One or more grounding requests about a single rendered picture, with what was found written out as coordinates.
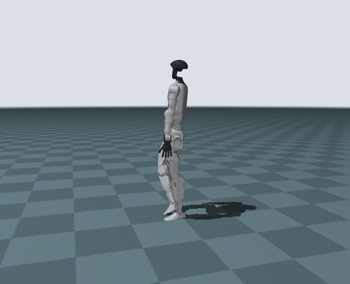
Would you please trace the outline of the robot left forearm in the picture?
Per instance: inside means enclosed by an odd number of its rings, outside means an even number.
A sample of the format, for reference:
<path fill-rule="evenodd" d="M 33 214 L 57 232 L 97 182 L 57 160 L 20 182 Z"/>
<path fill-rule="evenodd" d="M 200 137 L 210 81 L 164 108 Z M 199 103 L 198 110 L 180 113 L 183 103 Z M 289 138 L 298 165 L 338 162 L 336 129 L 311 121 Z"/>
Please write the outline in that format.
<path fill-rule="evenodd" d="M 167 110 L 165 112 L 165 126 L 164 126 L 164 133 L 165 133 L 165 141 L 170 141 L 171 139 L 171 128 L 173 124 L 173 114 L 170 110 Z"/>

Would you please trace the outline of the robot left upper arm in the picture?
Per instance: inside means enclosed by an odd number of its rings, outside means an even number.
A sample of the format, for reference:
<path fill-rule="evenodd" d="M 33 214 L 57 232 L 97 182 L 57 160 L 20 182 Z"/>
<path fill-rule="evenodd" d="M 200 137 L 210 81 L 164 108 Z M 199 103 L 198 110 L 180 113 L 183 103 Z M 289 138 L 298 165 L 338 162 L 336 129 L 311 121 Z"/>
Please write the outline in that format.
<path fill-rule="evenodd" d="M 174 116 L 175 113 L 175 109 L 176 109 L 176 102 L 177 102 L 177 96 L 180 93 L 180 86 L 179 85 L 170 85 L 169 89 L 168 89 L 168 105 L 169 105 L 169 109 Z M 166 110 L 165 110 L 166 112 Z M 165 113 L 164 112 L 164 113 Z"/>

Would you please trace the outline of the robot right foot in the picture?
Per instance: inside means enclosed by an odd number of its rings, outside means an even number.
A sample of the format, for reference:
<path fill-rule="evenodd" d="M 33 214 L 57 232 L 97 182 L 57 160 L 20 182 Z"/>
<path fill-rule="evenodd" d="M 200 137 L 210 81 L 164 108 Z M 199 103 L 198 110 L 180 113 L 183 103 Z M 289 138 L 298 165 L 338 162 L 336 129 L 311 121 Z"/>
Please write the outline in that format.
<path fill-rule="evenodd" d="M 173 210 L 175 210 L 174 203 L 173 203 L 173 205 L 169 205 L 168 209 L 163 214 L 166 215 Z"/>

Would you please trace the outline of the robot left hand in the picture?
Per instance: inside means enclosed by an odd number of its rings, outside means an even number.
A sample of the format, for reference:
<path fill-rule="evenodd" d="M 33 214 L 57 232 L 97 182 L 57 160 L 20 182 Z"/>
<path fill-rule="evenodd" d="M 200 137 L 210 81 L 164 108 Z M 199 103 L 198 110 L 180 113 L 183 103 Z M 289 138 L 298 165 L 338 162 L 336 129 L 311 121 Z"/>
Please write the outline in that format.
<path fill-rule="evenodd" d="M 171 139 L 170 141 L 165 141 L 165 135 L 164 135 L 164 144 L 162 146 L 162 148 L 159 150 L 159 153 L 161 152 L 161 150 L 163 149 L 163 154 L 162 154 L 162 157 L 164 156 L 164 152 L 165 152 L 165 158 L 166 158 L 166 155 L 167 157 L 169 157 L 169 151 L 170 151 L 170 156 L 172 156 L 172 153 L 171 153 Z"/>

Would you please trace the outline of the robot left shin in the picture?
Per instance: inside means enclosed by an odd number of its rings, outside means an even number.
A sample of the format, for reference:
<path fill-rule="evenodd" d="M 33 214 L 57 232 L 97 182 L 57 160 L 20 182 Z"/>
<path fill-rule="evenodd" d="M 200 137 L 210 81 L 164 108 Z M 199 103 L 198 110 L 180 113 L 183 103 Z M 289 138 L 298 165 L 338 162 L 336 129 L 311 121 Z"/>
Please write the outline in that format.
<path fill-rule="evenodd" d="M 182 200 L 184 198 L 184 178 L 182 176 L 179 176 L 177 178 L 175 185 L 174 185 L 174 182 L 171 180 L 171 191 L 172 191 L 172 196 L 174 201 L 174 207 L 177 210 L 176 213 L 177 215 L 181 215 Z"/>

